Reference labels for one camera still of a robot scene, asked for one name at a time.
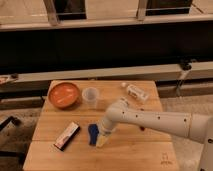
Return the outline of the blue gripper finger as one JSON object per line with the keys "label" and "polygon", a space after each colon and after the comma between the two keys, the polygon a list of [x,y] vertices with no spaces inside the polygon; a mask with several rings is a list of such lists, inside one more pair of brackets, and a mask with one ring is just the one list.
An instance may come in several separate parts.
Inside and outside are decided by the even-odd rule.
{"label": "blue gripper finger", "polygon": [[88,132],[90,136],[89,144],[92,146],[95,146],[97,142],[97,137],[99,134],[98,126],[96,124],[90,124],[88,126]]}

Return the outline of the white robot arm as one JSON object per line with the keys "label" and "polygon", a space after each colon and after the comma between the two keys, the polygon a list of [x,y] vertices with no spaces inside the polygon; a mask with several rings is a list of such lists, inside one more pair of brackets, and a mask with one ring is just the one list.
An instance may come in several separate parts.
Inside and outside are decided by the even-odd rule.
{"label": "white robot arm", "polygon": [[105,115],[97,124],[88,126],[89,144],[103,146],[119,123],[145,127],[202,143],[204,147],[198,171],[213,171],[213,116],[136,110],[129,107],[125,98],[121,98],[107,107]]}

